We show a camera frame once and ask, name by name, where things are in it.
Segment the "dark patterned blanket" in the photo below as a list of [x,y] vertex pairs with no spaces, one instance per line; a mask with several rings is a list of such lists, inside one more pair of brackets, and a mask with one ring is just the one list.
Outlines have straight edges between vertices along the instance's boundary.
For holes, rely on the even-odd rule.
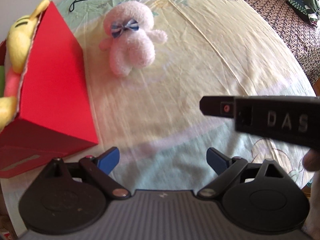
[[286,0],[244,0],[277,32],[308,80],[319,79],[319,27],[302,20]]

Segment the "yellow tiger plush toy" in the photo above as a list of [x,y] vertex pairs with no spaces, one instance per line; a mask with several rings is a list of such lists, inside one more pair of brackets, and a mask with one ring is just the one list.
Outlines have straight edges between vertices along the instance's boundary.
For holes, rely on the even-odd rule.
[[1,81],[1,84],[4,85],[1,89],[1,129],[4,129],[16,115],[21,76],[39,16],[49,4],[50,0],[42,0],[32,14],[20,17],[9,29],[6,39],[9,69],[4,72],[4,80]]

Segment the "green avocado plush toy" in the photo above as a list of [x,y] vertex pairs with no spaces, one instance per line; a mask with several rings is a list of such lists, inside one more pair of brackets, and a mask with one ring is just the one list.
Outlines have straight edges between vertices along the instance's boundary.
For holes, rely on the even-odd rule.
[[5,90],[5,68],[4,66],[0,66],[0,97],[4,96]]

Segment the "red cardboard box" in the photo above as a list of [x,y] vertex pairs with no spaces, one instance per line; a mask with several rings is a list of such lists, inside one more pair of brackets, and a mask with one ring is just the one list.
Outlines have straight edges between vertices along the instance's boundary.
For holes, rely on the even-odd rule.
[[32,39],[17,115],[1,131],[1,177],[97,144],[82,48],[50,3]]

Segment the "folded green dark clothes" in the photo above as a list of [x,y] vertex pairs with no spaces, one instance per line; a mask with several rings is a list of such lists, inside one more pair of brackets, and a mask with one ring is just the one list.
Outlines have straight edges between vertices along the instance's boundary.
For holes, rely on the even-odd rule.
[[310,25],[316,27],[319,22],[319,3],[317,0],[287,0],[289,5],[304,15]]

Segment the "pink bunny plush blue bow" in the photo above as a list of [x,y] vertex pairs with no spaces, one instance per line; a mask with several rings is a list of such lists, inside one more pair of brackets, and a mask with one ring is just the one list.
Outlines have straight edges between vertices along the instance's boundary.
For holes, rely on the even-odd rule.
[[138,1],[122,2],[112,8],[103,21],[108,36],[99,43],[108,50],[109,66],[116,76],[128,76],[133,68],[151,65],[156,57],[155,43],[164,44],[168,35],[154,29],[151,9]]

